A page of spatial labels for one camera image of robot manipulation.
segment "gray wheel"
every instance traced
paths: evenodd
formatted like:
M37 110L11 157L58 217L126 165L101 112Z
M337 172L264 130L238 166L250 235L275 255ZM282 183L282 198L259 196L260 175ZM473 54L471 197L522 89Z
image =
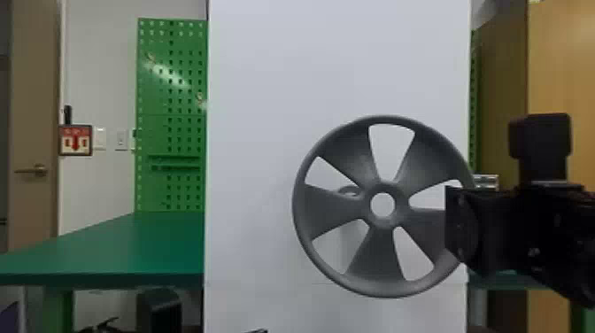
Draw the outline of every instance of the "gray wheel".
M395 178L388 181L378 174L369 139L369 128L379 124L414 132ZM333 191L306 184L308 171L318 157L357 188ZM465 160L436 130L397 116L356 120L323 137L299 168L292 203L297 236L313 264L347 290L375 298L402 298L423 292L442 282L459 262L444 247L444 211L411 207L409 198L450 180L458 180L466 188L474 186ZM388 193L395 200L395 210L387 217L372 212L370 201L378 193ZM321 258L313 240L359 219L369 230L346 272L339 273ZM427 275L415 281L405 279L394 245L395 228L403 228L431 260L433 269Z

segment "green pegboard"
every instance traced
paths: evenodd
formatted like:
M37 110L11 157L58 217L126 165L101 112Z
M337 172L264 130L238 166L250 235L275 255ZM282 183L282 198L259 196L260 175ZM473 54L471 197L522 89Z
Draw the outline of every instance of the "green pegboard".
M479 151L479 73L480 73L480 52L479 34L471 34L471 68L469 75L469 167L477 172L478 151Z
M139 19L135 210L205 209L207 22Z

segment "door handle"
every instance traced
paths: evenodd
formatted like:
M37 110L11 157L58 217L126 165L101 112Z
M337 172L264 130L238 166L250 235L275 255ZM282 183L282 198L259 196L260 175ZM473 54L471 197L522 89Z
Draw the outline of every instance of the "door handle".
M45 167L45 165L43 165L41 163L37 163L30 169L14 170L14 173L15 174L34 174L37 177L44 177L46 174L48 174L48 168Z

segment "robot end effector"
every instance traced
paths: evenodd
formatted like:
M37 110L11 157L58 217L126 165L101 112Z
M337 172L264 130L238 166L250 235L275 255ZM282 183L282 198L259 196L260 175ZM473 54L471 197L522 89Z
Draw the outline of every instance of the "robot end effector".
M446 190L446 247L479 275L514 270L595 307L595 195L567 182L567 114L509 125L514 190Z

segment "red sign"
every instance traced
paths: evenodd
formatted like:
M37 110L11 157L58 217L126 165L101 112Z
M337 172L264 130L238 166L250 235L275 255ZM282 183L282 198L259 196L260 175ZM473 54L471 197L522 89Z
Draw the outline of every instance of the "red sign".
M93 128L90 125L60 127L60 155L91 156Z

